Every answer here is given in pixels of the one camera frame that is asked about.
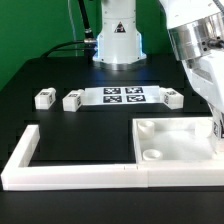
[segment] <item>white block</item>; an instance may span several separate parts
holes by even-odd
[[[160,91],[162,102],[168,106],[171,110],[183,108],[184,96],[175,91],[172,88],[166,89],[166,91]]]
[[[64,111],[76,112],[82,105],[84,90],[71,91],[62,101]]]
[[[55,102],[54,88],[42,89],[35,97],[35,105],[37,110],[48,110]]]

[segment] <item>black tabletop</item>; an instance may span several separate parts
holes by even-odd
[[[151,85],[183,94],[184,108],[103,105],[63,112],[71,90]],[[56,102],[49,111],[36,110],[34,97],[49,87]],[[29,166],[119,164],[135,163],[133,118],[184,116],[210,112],[173,55],[148,56],[146,66],[131,71],[94,68],[84,57],[32,59],[0,92],[0,171],[28,124],[39,124],[41,136]],[[0,223],[222,223],[223,198],[223,187],[0,191]]]

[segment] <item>white plastic tray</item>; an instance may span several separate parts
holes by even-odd
[[[154,136],[141,139],[138,124],[151,121],[154,124]],[[203,137],[195,134],[197,121],[210,121],[212,118],[164,118],[164,119],[136,119],[133,121],[133,138],[137,163],[145,163],[145,150],[158,150],[162,161],[205,161],[214,156],[212,137]]]

